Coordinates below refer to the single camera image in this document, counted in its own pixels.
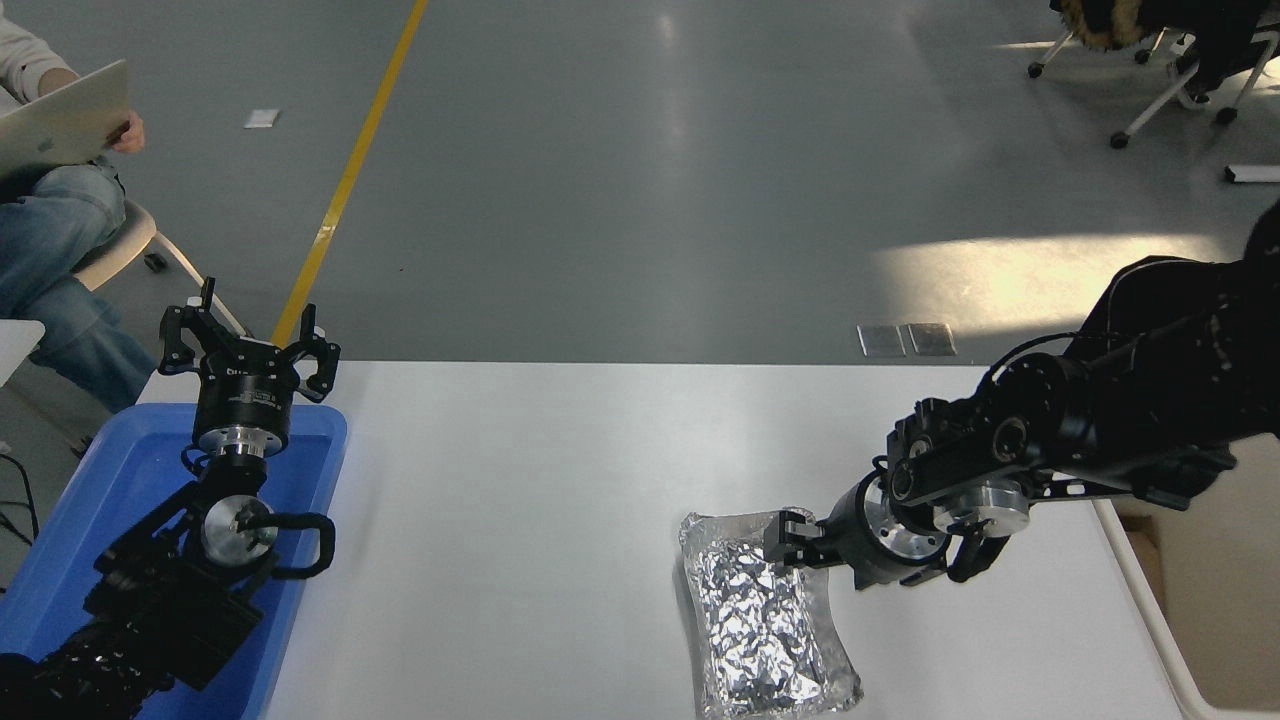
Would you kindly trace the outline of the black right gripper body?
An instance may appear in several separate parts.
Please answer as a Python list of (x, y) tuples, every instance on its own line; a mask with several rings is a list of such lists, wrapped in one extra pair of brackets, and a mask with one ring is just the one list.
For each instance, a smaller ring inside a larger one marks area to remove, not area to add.
[(883, 484), (881, 478), (861, 480), (826, 519), (826, 538), (852, 569), (858, 591), (918, 585), (946, 571), (947, 536), (900, 520)]

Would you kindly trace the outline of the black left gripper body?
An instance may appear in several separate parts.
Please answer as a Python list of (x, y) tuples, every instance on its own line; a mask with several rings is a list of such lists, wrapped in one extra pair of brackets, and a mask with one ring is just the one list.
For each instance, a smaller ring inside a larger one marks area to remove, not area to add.
[(196, 436), (250, 427), (273, 436), (289, 432), (297, 370), (282, 351), (256, 341), (236, 341), (204, 352), (195, 415)]

